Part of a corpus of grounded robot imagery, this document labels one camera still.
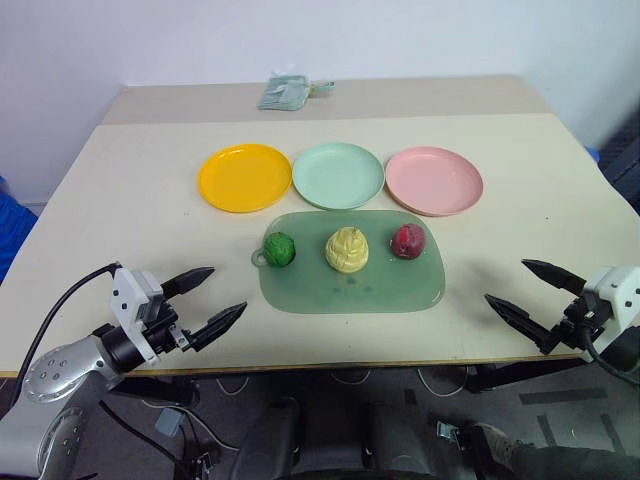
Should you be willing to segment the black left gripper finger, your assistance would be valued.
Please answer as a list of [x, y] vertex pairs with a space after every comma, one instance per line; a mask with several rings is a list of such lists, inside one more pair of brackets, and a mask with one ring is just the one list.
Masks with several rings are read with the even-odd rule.
[[189, 335], [189, 347], [194, 351], [201, 351], [224, 335], [242, 316], [247, 307], [247, 302], [228, 307], [213, 317], [205, 326]]
[[161, 289], [166, 300], [177, 295], [183, 295], [197, 288], [215, 272], [211, 266], [198, 267], [181, 273], [161, 284]]

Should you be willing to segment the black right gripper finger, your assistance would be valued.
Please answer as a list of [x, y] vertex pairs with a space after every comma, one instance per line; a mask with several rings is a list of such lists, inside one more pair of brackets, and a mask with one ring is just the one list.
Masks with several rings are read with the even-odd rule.
[[547, 355], [556, 347], [553, 342], [552, 332], [532, 320], [528, 312], [515, 304], [490, 294], [485, 294], [484, 298], [502, 320], [533, 341], [541, 353]]
[[559, 266], [541, 260], [522, 259], [521, 263], [539, 279], [553, 287], [568, 291], [576, 297], [582, 295], [586, 284], [583, 278]]

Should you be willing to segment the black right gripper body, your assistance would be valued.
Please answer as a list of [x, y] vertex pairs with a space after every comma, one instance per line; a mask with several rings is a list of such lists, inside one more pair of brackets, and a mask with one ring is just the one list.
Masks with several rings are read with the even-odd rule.
[[553, 349], [562, 343], [573, 349], [586, 350], [586, 338], [594, 342], [604, 331], [603, 325], [609, 318], [608, 301], [577, 297], [566, 307], [561, 321], [551, 329], [549, 346]]

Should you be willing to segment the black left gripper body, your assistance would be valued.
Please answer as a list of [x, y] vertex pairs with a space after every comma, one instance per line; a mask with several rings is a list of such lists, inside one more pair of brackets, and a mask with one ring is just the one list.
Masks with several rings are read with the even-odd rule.
[[163, 295], [154, 296], [142, 315], [142, 334], [154, 353], [191, 347], [189, 333], [178, 325], [178, 314]]

